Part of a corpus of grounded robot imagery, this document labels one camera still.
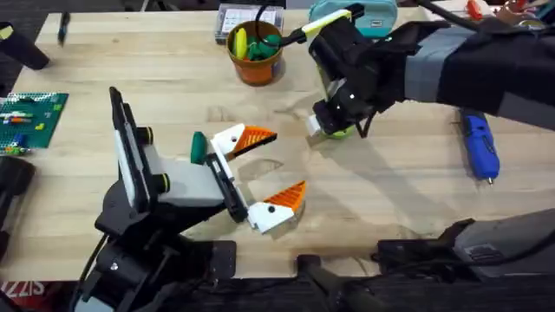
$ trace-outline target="green lego baseplate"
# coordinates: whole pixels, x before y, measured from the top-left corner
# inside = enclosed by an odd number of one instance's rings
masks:
[[[9,146],[19,133],[25,136],[23,147],[48,147],[68,96],[63,93],[16,93],[0,99],[0,114],[32,114],[28,123],[6,124],[5,118],[0,118],[0,149]]]

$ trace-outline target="black plastic part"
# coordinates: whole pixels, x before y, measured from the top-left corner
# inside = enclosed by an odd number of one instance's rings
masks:
[[[377,42],[362,36],[346,18],[322,28],[309,46],[310,55],[327,80],[342,83],[331,89],[335,93],[328,94],[329,102],[313,107],[324,132],[343,131],[404,101],[407,56],[418,51],[422,39],[444,27],[449,24],[407,23]],[[362,137],[368,129],[369,123],[357,126]]]
[[[214,153],[210,153],[206,155],[205,162],[210,169],[212,169],[212,173],[218,183],[218,187],[224,195],[224,203],[227,207],[227,211],[230,216],[232,216],[233,221],[237,223],[245,221],[248,216],[248,211],[243,205],[243,201],[237,194],[233,183],[226,177],[218,156]]]
[[[351,4],[345,7],[345,9],[350,11],[351,19],[353,21],[356,20],[358,17],[364,16],[364,6],[360,3]]]
[[[399,311],[377,297],[372,296],[366,289],[350,287],[346,279],[322,268],[320,257],[302,255],[297,257],[299,277],[306,277],[314,290],[323,297],[326,309],[330,311],[353,312],[393,312]]]
[[[158,196],[153,185],[152,173],[142,145],[131,144],[132,136],[135,138],[134,141],[138,142],[135,135],[137,133],[137,126],[134,121],[133,113],[131,112],[129,104],[123,102],[121,93],[116,88],[110,87],[109,91],[112,101],[114,129],[117,130],[120,135],[135,189],[133,207],[137,212],[149,211],[152,209],[152,204],[157,201]]]
[[[306,34],[301,29],[295,29],[287,37],[283,37],[280,46],[286,47],[294,42],[299,44],[306,42]]]
[[[170,192],[170,177],[166,173],[153,175],[154,188],[158,194]]]
[[[455,239],[473,222],[473,219],[456,222],[445,229],[437,239],[380,240],[377,252],[371,255],[371,258],[380,265],[383,274],[411,263],[459,260],[453,252]],[[453,283],[456,280],[478,281],[469,268],[444,264],[410,270],[405,275],[410,278],[432,277],[445,283]]]
[[[14,196],[25,193],[35,170],[35,166],[23,159],[0,157],[0,191],[9,192]]]
[[[119,312],[149,306],[152,311],[176,283],[231,278],[237,245],[231,241],[192,242],[184,237],[142,250],[109,242],[83,284],[83,300],[94,296]]]
[[[0,29],[6,27],[13,28],[13,25],[0,22]],[[34,70],[43,69],[50,62],[50,59],[31,40],[15,28],[8,38],[0,40],[0,52]]]
[[[0,157],[0,260],[10,241],[9,230],[16,220],[17,209],[12,205],[15,196],[23,195],[35,175],[35,167],[23,159],[10,156]]]
[[[142,307],[149,308],[142,311],[151,311],[150,308],[155,311],[172,293],[172,284],[232,277],[237,246],[234,242],[194,242],[180,235],[225,210],[225,203],[197,207],[159,202],[155,195],[157,190],[162,190],[161,181],[167,175],[152,176],[145,171],[148,163],[144,151],[141,146],[130,144],[137,133],[131,108],[121,101],[115,88],[110,88],[110,95],[114,128],[123,133],[124,156],[129,160],[135,192],[142,190],[143,195],[148,192],[150,201],[143,203],[142,209],[130,203],[121,175],[108,189],[102,213],[95,222],[95,227],[108,235],[108,242],[98,253],[96,264],[83,284],[82,297],[84,301],[97,297],[117,312],[137,311]],[[138,170],[139,163],[143,165],[142,171]],[[147,183],[146,188],[141,188],[143,182]]]
[[[0,311],[23,312],[3,291],[0,291]]]
[[[137,137],[137,144],[149,146],[154,143],[154,132],[151,127],[137,127],[135,136]]]
[[[60,29],[58,30],[58,44],[63,46],[66,42],[66,36],[68,35],[68,24],[71,16],[68,12],[62,13],[62,18],[60,19]]]

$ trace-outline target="orange triangle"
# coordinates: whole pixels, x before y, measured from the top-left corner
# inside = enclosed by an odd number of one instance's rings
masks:
[[[265,203],[290,207],[293,212],[301,206],[306,190],[306,181],[301,181],[294,186],[279,192],[264,200]]]
[[[239,156],[241,153],[246,153],[257,146],[270,143],[277,137],[277,133],[264,127],[246,126],[232,153],[234,156]]]

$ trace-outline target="white plastic part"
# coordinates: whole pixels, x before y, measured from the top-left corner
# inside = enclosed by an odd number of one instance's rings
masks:
[[[227,165],[225,156],[233,151],[244,130],[245,125],[238,124],[220,133],[216,133],[214,138],[210,140],[212,149],[216,153],[216,156],[218,156],[219,162],[222,164],[222,170],[224,170],[225,175],[231,182],[233,182],[235,177],[233,177],[232,169]]]
[[[262,234],[295,217],[290,207],[268,203],[256,203],[249,207],[249,223]]]
[[[309,136],[314,136],[322,132],[322,128],[320,127],[320,124],[314,114],[305,121],[305,126],[309,132]]]
[[[125,192],[127,194],[127,200],[129,205],[134,207],[135,203],[135,186],[133,184],[133,178],[131,177],[131,172],[129,171],[129,164],[127,158],[125,157],[125,149],[123,149],[123,142],[121,142],[120,132],[115,130],[115,153],[118,156],[118,163],[120,164],[121,177],[123,178],[123,185],[125,186]]]
[[[316,116],[314,116],[314,121],[317,125]],[[220,169],[224,171],[226,177],[232,183],[235,178],[233,177],[232,170],[227,164],[226,155],[233,151],[244,131],[245,125],[239,124],[220,133],[217,133],[216,135],[214,135],[214,138],[210,140],[212,149],[214,153],[216,153],[216,156],[221,163]],[[235,187],[235,191],[237,192],[239,198],[246,206],[243,193],[237,188],[234,183],[233,187]],[[295,212],[290,207],[261,202],[255,203],[254,205],[248,207],[247,212],[247,219],[251,224],[251,227],[254,229],[258,229],[262,234],[295,217]]]
[[[214,135],[214,139],[212,139],[212,142],[218,144],[219,150],[222,153],[228,154],[233,151],[233,149],[239,142],[239,138],[241,138],[241,134],[243,134],[244,131],[244,124],[235,125],[220,133],[216,133],[216,135]]]

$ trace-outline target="black mount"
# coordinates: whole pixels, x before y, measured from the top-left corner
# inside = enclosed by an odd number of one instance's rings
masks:
[[[135,125],[131,107],[115,88],[110,88],[110,95],[120,178],[108,189],[95,222],[108,241],[82,285],[82,300],[93,296],[115,312],[157,311],[176,284],[235,275],[235,242],[194,242],[180,233],[225,209],[235,221],[242,221],[246,209],[231,182],[219,174],[221,165],[213,164],[214,155],[208,155],[206,163],[224,194],[221,204],[196,207],[160,202],[158,195],[170,190],[171,181],[166,176],[165,183],[158,183],[165,173],[150,172],[144,146],[153,144],[152,129]],[[134,196],[126,188],[133,189]]]
[[[321,297],[325,300],[326,309],[328,311],[394,311],[393,306],[372,296],[360,285],[356,285],[348,278],[337,276],[322,268],[319,256],[298,256],[297,272],[299,277],[308,278],[315,291],[321,294]],[[395,308],[395,311],[410,310]]]
[[[470,224],[473,219],[455,222],[446,228],[436,239],[383,239],[378,241],[377,252],[370,258],[380,265],[382,274],[395,272],[399,268],[428,261],[460,261],[453,252],[455,239]],[[433,278],[444,283],[457,280],[479,281],[478,277],[468,267],[436,264],[414,268],[405,272],[408,278]]]

